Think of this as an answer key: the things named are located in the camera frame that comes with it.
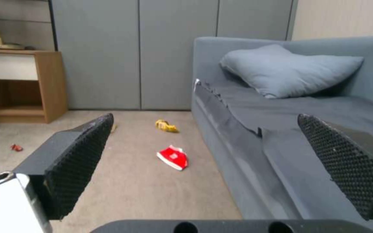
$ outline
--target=couch cushion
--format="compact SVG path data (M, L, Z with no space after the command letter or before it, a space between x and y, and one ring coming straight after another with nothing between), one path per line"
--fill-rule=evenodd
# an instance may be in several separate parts
M297 125L306 113L373 135L373 103L355 97L265 99L239 85L211 87L232 115L248 130L262 128L262 144L276 174L306 219L344 219L373 229L330 180L330 175Z

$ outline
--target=trash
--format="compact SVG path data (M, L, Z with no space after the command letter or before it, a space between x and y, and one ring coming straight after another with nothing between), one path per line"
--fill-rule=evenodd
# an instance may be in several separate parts
M156 125L156 128L159 128L163 131L167 131L171 133L179 133L175 125L170 125L167 121L164 121L164 120L157 120L155 122L155 125Z
M188 167L188 157L181 148L170 145L168 148L157 152L156 155L176 170L182 171Z
M11 150L14 150L14 151L16 151L16 152L20 152L20 151L22 151L23 149L22 149L22 147L21 147L20 145L12 144L12 145L11 145Z
M116 124L113 124L112 127L111 127L111 130L110 130L110 133L114 133L114 131L116 130L117 128L117 125Z

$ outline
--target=carpet floor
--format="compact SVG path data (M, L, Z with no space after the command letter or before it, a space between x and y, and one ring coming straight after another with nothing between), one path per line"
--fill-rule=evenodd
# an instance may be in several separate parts
M69 111L51 124L0 124L0 172L15 168L56 131L104 113ZM122 219L241 218L191 112L112 113L118 127L74 210L62 221L51 221L54 232L89 232ZM180 133L156 129L160 118ZM24 150L11 151L13 143ZM184 171L157 158L156 152L169 145L187 153L190 163Z

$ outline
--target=couch backrest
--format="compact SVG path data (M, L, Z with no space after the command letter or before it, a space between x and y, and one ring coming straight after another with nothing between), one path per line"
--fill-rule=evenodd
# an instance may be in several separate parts
M373 101L373 37L286 41L284 47L304 55L362 56L364 63L347 81L332 89L334 95Z

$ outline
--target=couch armrest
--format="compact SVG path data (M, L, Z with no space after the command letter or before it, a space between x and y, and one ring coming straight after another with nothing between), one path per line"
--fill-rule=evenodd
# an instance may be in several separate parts
M284 41L237 39L224 37L199 37L194 42L193 82L196 78L212 83L224 77L219 65L221 58L237 49L256 49L269 44L283 45Z

